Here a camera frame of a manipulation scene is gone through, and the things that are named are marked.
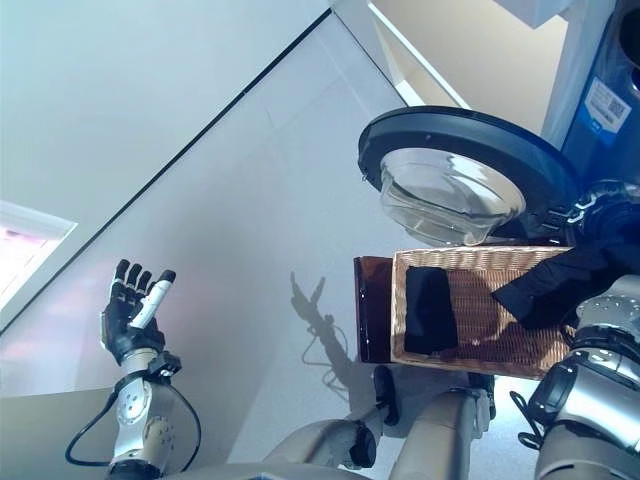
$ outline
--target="barcode label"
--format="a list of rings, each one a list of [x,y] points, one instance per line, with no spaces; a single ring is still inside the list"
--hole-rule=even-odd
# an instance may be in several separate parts
[[[624,113],[624,110],[624,105],[621,102],[615,98],[611,99],[611,102],[609,103],[609,111],[613,113],[616,118],[620,118]]]
[[[591,83],[585,106],[600,127],[612,133],[618,133],[631,112],[631,107],[598,78]]]

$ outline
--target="glass lens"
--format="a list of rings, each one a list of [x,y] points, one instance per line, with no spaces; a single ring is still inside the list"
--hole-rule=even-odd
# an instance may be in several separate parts
[[[478,245],[526,207],[507,177],[461,155],[405,148],[381,167],[383,209],[429,245]]]

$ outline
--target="robot finger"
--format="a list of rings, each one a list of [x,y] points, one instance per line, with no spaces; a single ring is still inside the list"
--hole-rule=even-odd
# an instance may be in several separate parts
[[[142,310],[133,318],[131,326],[145,328],[149,324],[175,279],[176,273],[171,270],[160,275],[158,281],[149,287],[149,293],[142,301]]]
[[[144,294],[147,291],[147,284],[151,280],[151,272],[145,270],[142,275],[140,275],[140,280],[138,281],[138,293]]]
[[[129,268],[129,261],[122,259],[116,267],[116,271],[113,275],[113,282],[111,282],[111,298],[119,298],[124,295],[124,276]]]
[[[127,277],[127,287],[134,288],[136,286],[136,281],[138,280],[138,275],[142,271],[142,265],[139,263],[135,263],[131,270],[129,270],[129,276]]]

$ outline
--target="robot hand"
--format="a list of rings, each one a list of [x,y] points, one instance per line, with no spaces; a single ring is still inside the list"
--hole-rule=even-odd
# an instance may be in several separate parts
[[[157,352],[164,349],[164,335],[158,330],[154,313],[176,277],[175,272],[165,270],[157,282],[149,284],[151,273],[145,271],[140,275],[142,267],[136,263],[125,283],[129,265],[127,260],[118,263],[109,303],[100,315],[102,346],[111,352],[118,365],[135,349],[152,348]]]

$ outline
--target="window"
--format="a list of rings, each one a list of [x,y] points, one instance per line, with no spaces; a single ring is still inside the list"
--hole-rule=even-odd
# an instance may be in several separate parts
[[[0,201],[0,309],[77,224]]]

